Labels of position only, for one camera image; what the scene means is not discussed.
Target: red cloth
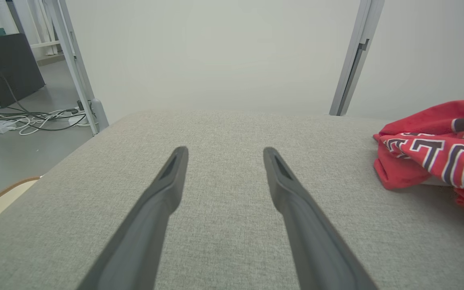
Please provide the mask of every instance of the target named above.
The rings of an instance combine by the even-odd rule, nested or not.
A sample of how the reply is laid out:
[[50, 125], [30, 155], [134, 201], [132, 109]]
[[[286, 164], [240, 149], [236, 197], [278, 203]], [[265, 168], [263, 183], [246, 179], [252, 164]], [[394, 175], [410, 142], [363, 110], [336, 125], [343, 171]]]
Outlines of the red cloth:
[[436, 176], [455, 187], [464, 205], [464, 101], [431, 107], [386, 125], [374, 167], [387, 189], [401, 189]]

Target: metal frame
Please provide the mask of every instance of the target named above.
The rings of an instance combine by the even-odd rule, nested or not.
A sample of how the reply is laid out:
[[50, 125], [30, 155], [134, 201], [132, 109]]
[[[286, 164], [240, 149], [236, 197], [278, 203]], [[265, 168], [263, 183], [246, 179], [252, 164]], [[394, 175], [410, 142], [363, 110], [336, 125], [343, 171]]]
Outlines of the metal frame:
[[366, 55], [379, 23], [385, 0], [361, 0], [354, 30], [329, 114], [344, 116], [350, 105]]
[[78, 58], [81, 59], [81, 56], [80, 56], [79, 50], [77, 49], [77, 46], [75, 46], [75, 42], [73, 42], [72, 45], [75, 46], [75, 52], [77, 54], [77, 57], [75, 57], [75, 55], [73, 54], [73, 51], [71, 50], [71, 46], [69, 42], [70, 34], [66, 30], [66, 26], [64, 26], [64, 20], [66, 21], [67, 26], [70, 24], [70, 18], [68, 17], [68, 12], [66, 9], [66, 2], [62, 1], [64, 11], [61, 11], [60, 3], [57, 0], [45, 0], [45, 1], [48, 6], [50, 15], [53, 19], [53, 25], [55, 26], [55, 31], [57, 31], [57, 36], [60, 41], [60, 45], [62, 46], [62, 50], [64, 51], [64, 55], [66, 56], [66, 62], [68, 63], [69, 71], [71, 73], [72, 80], [74, 81], [74, 86], [76, 88], [76, 91], [78, 92], [80, 101], [83, 104], [83, 108], [85, 108], [85, 116], [87, 117], [87, 121], [89, 121], [92, 134], [94, 135], [98, 134], [96, 123], [94, 121], [94, 117], [92, 116], [92, 111], [90, 110], [89, 100], [87, 99], [87, 96], [85, 94], [85, 90], [90, 88], [90, 85], [88, 85], [87, 83], [85, 83], [85, 86], [83, 85], [82, 77], [80, 76], [78, 72], [78, 68], [76, 66], [75, 60]]

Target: gray floor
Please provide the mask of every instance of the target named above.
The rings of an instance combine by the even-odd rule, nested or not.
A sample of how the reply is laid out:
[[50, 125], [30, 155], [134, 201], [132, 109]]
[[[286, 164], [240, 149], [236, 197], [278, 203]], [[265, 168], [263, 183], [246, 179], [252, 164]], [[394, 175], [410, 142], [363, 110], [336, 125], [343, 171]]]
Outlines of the gray floor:
[[[41, 66], [40, 70], [46, 86], [20, 103], [36, 112], [76, 107], [79, 98], [66, 61]], [[66, 122], [56, 122], [44, 128], [66, 125]], [[20, 136], [18, 131], [0, 134], [0, 191], [25, 178], [43, 175], [91, 137], [89, 127], [39, 131], [29, 136]]]

